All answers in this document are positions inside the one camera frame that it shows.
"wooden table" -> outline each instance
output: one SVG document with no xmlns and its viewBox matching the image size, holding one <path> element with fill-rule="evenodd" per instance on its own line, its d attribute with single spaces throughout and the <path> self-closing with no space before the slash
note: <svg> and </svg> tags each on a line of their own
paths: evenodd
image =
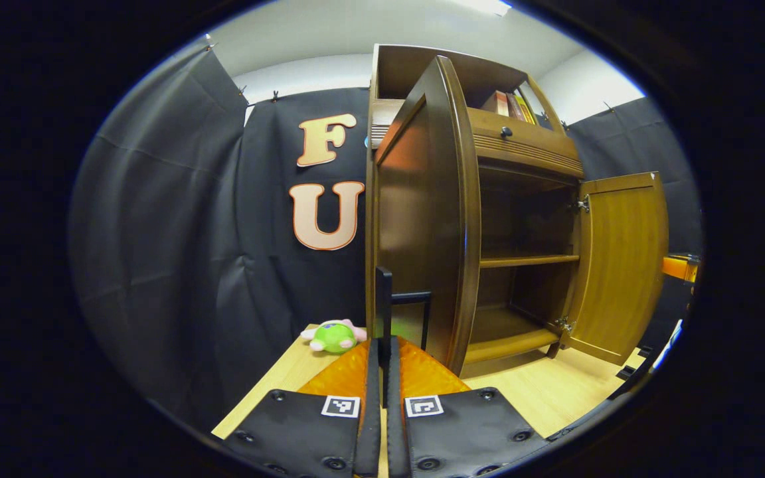
<svg viewBox="0 0 765 478">
<path fill-rule="evenodd" d="M 213 435 L 227 438 L 232 430 L 255 408 L 273 388 L 297 390 L 338 357 L 315 352 L 309 341 L 298 337 L 270 367 L 255 387 L 214 427 Z M 585 415 L 610 396 L 623 383 L 616 373 L 622 366 L 567 349 L 555 359 L 545 357 L 547 347 L 515 357 L 471 363 L 462 369 L 462 380 L 471 388 L 495 387 L 507 397 L 516 410 L 542 436 L 558 432 L 562 427 Z M 643 357 L 638 349 L 626 365 L 639 367 Z M 380 410 L 382 424 L 386 411 Z M 386 430 L 382 427 L 379 476 L 388 477 Z"/>
</svg>

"wooden cabinet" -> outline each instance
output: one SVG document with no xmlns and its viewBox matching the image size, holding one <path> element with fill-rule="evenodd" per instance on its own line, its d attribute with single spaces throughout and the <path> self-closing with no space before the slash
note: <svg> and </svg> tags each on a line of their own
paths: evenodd
<svg viewBox="0 0 765 478">
<path fill-rule="evenodd" d="M 525 82 L 552 130 L 479 109 Z M 426 324 L 420 307 L 392 308 L 392 332 L 416 343 L 425 333 L 426 350 L 457 374 L 545 345 L 550 357 L 567 345 L 624 363 L 661 291 L 659 173 L 583 181 L 532 79 L 457 52 L 376 45 L 369 117 L 371 334 L 382 333 L 383 266 L 394 293 L 432 294 Z"/>
</svg>

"book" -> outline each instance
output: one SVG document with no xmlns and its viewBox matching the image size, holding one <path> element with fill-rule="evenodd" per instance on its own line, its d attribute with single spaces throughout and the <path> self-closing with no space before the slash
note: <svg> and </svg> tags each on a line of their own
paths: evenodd
<svg viewBox="0 0 765 478">
<path fill-rule="evenodd" d="M 486 103 L 483 103 L 483 106 L 480 109 L 508 117 L 509 106 L 507 105 L 507 94 L 501 91 L 495 91 L 495 93 L 486 100 Z"/>
<path fill-rule="evenodd" d="M 529 103 L 527 103 L 527 100 L 518 95 L 515 96 L 515 100 L 521 107 L 522 114 L 525 116 L 525 121 L 538 126 L 537 118 L 533 115 L 533 109 Z"/>
<path fill-rule="evenodd" d="M 518 101 L 515 99 L 515 95 L 512 93 L 507 93 L 507 103 L 509 104 L 510 118 L 517 118 L 521 121 L 527 121 L 525 120 L 525 113 L 521 111 L 521 105 L 519 105 Z"/>
</svg>

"door hinge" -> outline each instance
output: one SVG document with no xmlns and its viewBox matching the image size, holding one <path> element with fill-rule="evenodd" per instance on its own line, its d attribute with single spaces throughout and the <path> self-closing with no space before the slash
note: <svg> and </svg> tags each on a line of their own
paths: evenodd
<svg viewBox="0 0 765 478">
<path fill-rule="evenodd" d="M 565 332 L 571 333 L 571 329 L 574 326 L 568 323 L 568 315 L 563 315 L 561 318 L 556 319 L 553 323 L 559 327 L 559 329 L 565 330 Z"/>
<path fill-rule="evenodd" d="M 577 202 L 572 203 L 571 207 L 589 212 L 589 194 L 583 196 L 583 200 L 578 200 Z"/>
</svg>

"orange object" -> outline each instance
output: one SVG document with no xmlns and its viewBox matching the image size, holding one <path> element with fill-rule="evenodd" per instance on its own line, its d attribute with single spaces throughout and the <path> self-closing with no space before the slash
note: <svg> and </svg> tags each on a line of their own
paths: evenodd
<svg viewBox="0 0 765 478">
<path fill-rule="evenodd" d="M 695 282 L 698 273 L 698 264 L 690 263 L 686 256 L 668 256 L 663 258 L 663 272 L 673 278 L 684 279 L 686 282 Z"/>
<path fill-rule="evenodd" d="M 308 394 L 333 394 L 334 396 L 358 396 L 362 402 L 359 412 L 359 429 L 365 419 L 365 381 L 368 378 L 368 348 L 365 340 L 324 368 L 306 385 L 297 390 Z"/>
<path fill-rule="evenodd" d="M 400 345 L 400 403 L 409 396 L 449 394 L 471 390 L 454 372 L 410 341 L 397 338 Z"/>
</svg>

